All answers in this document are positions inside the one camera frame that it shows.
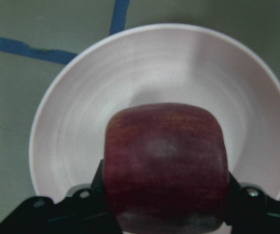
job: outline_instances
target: blue tape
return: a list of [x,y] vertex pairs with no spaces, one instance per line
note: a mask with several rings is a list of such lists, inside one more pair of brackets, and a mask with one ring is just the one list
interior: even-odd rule
[[118,33],[125,29],[128,5],[129,5],[129,0],[115,1],[110,35]]
[[21,41],[1,37],[0,51],[60,64],[68,64],[75,56],[77,56],[77,54],[62,50],[34,49]]

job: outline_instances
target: painter's tape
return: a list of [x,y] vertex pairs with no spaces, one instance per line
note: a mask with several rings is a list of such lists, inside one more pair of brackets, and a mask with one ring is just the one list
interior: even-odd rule
[[129,5],[129,0],[115,1],[110,35],[118,33],[125,29],[128,5]]
[[61,64],[68,64],[77,56],[77,54],[62,50],[35,49],[24,42],[2,37],[0,37],[0,51]]

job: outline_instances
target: apple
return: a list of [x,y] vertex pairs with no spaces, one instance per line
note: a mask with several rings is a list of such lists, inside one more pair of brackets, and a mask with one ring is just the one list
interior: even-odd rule
[[219,123],[180,103],[124,109],[105,133],[104,192],[124,231],[210,232],[223,222],[229,191]]

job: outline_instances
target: bowl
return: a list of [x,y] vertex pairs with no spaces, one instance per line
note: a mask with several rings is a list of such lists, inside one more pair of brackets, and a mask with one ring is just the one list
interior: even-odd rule
[[58,202],[72,186],[90,183],[103,158],[110,117],[160,102],[211,112],[222,128],[229,171],[240,182],[280,196],[280,83],[243,44],[185,24],[114,34],[60,72],[39,105],[30,135],[36,193]]

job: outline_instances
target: metal screw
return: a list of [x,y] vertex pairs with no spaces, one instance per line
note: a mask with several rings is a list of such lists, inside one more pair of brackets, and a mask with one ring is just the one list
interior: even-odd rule
[[254,188],[247,188],[247,189],[246,189],[246,192],[247,192],[250,196],[254,196],[254,197],[259,195],[258,191],[257,191],[256,189],[254,189]]
[[45,205],[45,201],[44,201],[42,198],[38,199],[38,200],[33,204],[34,208],[39,208],[39,207],[44,206],[44,205]]
[[90,193],[88,191],[82,191],[80,193],[80,198],[87,198],[90,196]]

